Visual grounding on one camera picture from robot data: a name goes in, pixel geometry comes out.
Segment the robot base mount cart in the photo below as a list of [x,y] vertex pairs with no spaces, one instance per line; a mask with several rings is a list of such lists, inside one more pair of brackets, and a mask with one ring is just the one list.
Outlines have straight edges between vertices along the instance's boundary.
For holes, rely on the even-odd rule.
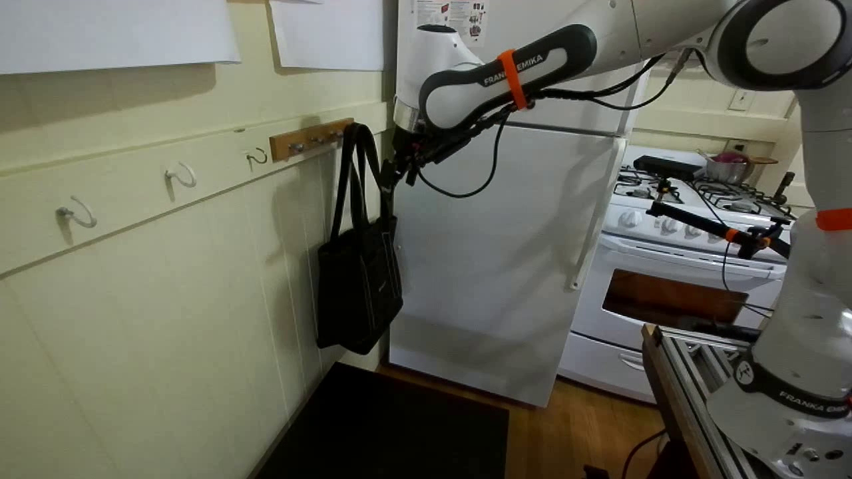
[[708,417],[778,475],[852,479],[852,344],[839,325],[773,320],[750,341],[658,325],[641,336],[726,352]]

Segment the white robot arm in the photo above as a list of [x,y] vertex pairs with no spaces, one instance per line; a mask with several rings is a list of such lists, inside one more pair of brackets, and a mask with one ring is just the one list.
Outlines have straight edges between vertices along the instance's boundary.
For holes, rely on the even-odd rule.
[[852,0],[582,0],[562,22],[477,56],[449,22],[403,32],[396,161],[443,161],[501,108],[524,108],[566,79],[690,47],[708,73],[746,91],[789,91],[801,108],[811,209],[790,233],[775,316],[737,362],[736,389],[803,415],[849,413],[852,362],[841,316],[852,301],[849,71]]

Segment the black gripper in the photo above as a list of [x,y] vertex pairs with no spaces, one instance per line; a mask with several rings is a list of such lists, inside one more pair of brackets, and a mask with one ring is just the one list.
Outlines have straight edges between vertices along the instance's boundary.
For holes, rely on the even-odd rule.
[[380,161],[379,183],[395,188],[424,165],[445,159],[445,140],[428,133],[392,129],[392,155]]

